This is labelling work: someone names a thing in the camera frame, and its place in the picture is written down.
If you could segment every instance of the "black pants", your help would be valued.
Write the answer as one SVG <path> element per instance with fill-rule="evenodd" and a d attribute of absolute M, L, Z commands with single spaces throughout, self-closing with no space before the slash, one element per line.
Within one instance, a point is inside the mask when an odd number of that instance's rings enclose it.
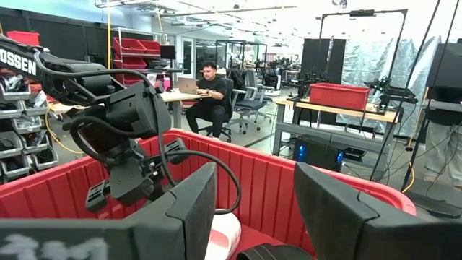
<path fill-rule="evenodd" d="M 199 132 L 196 119 L 200 118 L 212 123 L 212 135 L 219 138 L 221 134 L 223 121 L 226 118 L 226 110 L 222 105 L 214 105 L 212 107 L 197 103 L 186 111 L 186 119 L 188 120 L 189 128 L 194 133 Z"/>

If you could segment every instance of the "laptop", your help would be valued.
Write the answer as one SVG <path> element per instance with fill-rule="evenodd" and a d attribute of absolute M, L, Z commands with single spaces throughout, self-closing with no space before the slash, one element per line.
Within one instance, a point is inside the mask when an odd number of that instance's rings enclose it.
<path fill-rule="evenodd" d="M 197 95 L 197 84 L 195 79 L 178 78 L 178 88 L 185 94 Z"/>

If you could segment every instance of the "man's hair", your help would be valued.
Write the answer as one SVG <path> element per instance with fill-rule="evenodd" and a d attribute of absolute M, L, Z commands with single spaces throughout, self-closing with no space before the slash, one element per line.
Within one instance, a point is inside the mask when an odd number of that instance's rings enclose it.
<path fill-rule="evenodd" d="M 213 61 L 206 61 L 204 64 L 202 64 L 202 69 L 206 67 L 211 67 L 214 70 L 217 70 L 217 64 Z"/>

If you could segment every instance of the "blue light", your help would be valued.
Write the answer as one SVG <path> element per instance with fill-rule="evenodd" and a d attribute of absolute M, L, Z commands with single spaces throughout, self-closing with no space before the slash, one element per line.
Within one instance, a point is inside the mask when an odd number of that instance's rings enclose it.
<path fill-rule="evenodd" d="M 305 160 L 306 148 L 303 145 L 298 147 L 298 161 L 303 162 Z"/>
<path fill-rule="evenodd" d="M 341 163 L 344 160 L 344 151 L 340 151 L 337 155 L 337 163 Z"/>

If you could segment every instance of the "wooden desk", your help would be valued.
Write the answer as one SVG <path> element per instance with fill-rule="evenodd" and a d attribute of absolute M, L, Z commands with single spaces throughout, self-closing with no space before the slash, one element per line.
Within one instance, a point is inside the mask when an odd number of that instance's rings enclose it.
<path fill-rule="evenodd" d="M 173 127 L 179 128 L 179 129 L 181 128 L 181 101 L 210 97 L 209 95 L 191 95 L 191 94 L 185 94 L 185 93 L 180 93 L 180 92 L 164 92 L 160 94 L 160 96 L 165 102 L 167 103 L 171 102 L 173 104 Z M 50 104 L 50 107 L 54 113 L 65 113 L 69 111 L 71 108 L 76 108 L 76 109 L 85 108 L 80 105 L 69 106 L 69 105 L 63 105 L 61 103 Z"/>
<path fill-rule="evenodd" d="M 358 121 L 360 121 L 361 118 L 364 116 L 365 118 L 368 118 L 368 119 L 386 122 L 384 136 L 386 137 L 388 133 L 390 133 L 391 136 L 388 138 L 388 140 L 385 141 L 384 139 L 382 139 L 381 142 L 379 142 L 374 139 L 366 139 L 362 137 L 359 138 L 349 133 L 319 129 L 320 117 L 318 117 L 317 127 L 316 126 L 314 127 L 300 126 L 296 124 L 296 122 L 295 123 L 294 122 L 285 123 L 284 113 L 285 113 L 286 105 L 294 105 L 294 102 L 288 101 L 287 97 L 283 97 L 283 98 L 279 98 L 275 100 L 275 103 L 278 105 L 278 110 L 277 110 L 277 115 L 276 115 L 276 132 L 274 134 L 274 145 L 273 145 L 273 151 L 272 151 L 273 155 L 279 155 L 279 150 L 281 147 L 282 132 L 287 132 L 287 133 L 291 133 L 294 135 L 307 134 L 307 135 L 311 135 L 312 137 L 317 137 L 319 139 L 330 140 L 331 142 L 343 144 L 347 147 L 357 148 L 360 150 L 374 152 L 374 153 L 379 153 L 380 150 L 382 149 L 382 146 L 385 145 L 383 149 L 383 154 L 382 156 L 380 156 L 377 170 L 375 171 L 375 174 L 372 177 L 372 179 L 374 181 L 379 181 L 381 178 L 383 178 L 383 176 L 385 175 L 385 172 L 387 171 L 388 152 L 390 149 L 391 142 L 393 140 L 393 132 L 395 130 L 395 125 L 398 123 L 398 122 L 393 121 L 396 116 L 396 112 L 388 111 L 387 113 L 385 113 L 385 115 L 378 115 L 376 113 L 368 113 L 367 111 L 370 111 L 370 112 L 375 111 L 373 104 L 367 104 L 366 113 L 364 114 L 363 112 L 352 111 L 352 110 L 342 109 L 342 108 L 332 108 L 328 106 L 314 105 L 314 104 L 309 104 L 309 103 L 296 103 L 297 108 L 319 111 L 318 116 L 321 114 L 321 112 L 330 112 L 330 113 L 337 113 L 337 114 L 343 114 L 343 115 L 348 115 L 348 116 L 355 116 L 355 117 L 358 117 L 359 119 Z M 365 166 L 369 168 L 373 168 L 376 163 L 375 161 L 367 163 L 367 162 L 356 162 L 352 160 L 348 160 L 348 162 L 354 163 L 354 164 L 360 164 L 361 166 Z"/>

